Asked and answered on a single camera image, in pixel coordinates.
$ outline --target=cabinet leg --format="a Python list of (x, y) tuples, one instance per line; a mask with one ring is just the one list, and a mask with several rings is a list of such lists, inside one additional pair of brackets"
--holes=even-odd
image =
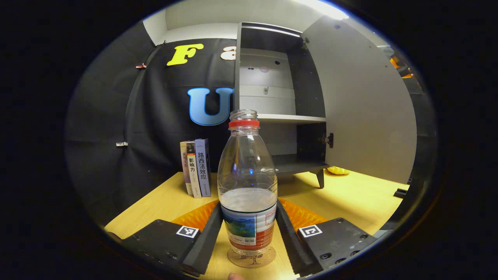
[(323, 168), (317, 171), (312, 171), (313, 174), (316, 174), (316, 178), (318, 179), (318, 185), (320, 186), (321, 189), (325, 187), (325, 178), (323, 175)]

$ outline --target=red bottle cap ring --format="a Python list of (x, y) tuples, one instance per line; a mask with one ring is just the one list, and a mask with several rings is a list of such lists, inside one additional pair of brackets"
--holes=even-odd
[(229, 128), (234, 127), (259, 127), (259, 121), (255, 120), (237, 120), (228, 123)]

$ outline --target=yellow letter f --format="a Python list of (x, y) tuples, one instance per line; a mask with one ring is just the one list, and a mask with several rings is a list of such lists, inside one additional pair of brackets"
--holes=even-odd
[(185, 55), (187, 57), (192, 57), (195, 54), (196, 49), (203, 49), (204, 45), (203, 44), (192, 44), (192, 45), (183, 45), (183, 46), (177, 46), (175, 48), (175, 54), (173, 55), (173, 58), (168, 61), (166, 65), (171, 66), (171, 65), (177, 65), (177, 64), (184, 64), (187, 63), (187, 59), (185, 59)]

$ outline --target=black fabric backdrop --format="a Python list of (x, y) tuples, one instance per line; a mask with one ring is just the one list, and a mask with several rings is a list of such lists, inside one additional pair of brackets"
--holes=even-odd
[[(194, 43), (204, 48), (185, 64), (166, 66), (176, 46)], [(216, 114), (220, 100), (215, 90), (234, 87), (235, 61), (220, 54), (235, 44), (215, 38), (154, 47), (139, 22), (85, 71), (68, 109), (65, 152), (74, 186), (100, 226), (182, 171), (181, 141), (209, 138), (211, 170), (217, 171), (230, 136), (229, 120), (217, 126), (194, 123), (187, 91), (209, 88), (206, 113)], [(147, 68), (135, 69), (142, 62)], [(116, 147), (124, 141), (128, 146)]]

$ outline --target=cabinet door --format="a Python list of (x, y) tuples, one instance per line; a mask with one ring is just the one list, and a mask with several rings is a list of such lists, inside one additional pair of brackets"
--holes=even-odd
[(320, 78), (327, 120), (325, 162), (407, 183), (417, 143), (415, 113), (400, 75), (370, 40), (324, 16), (302, 33)]

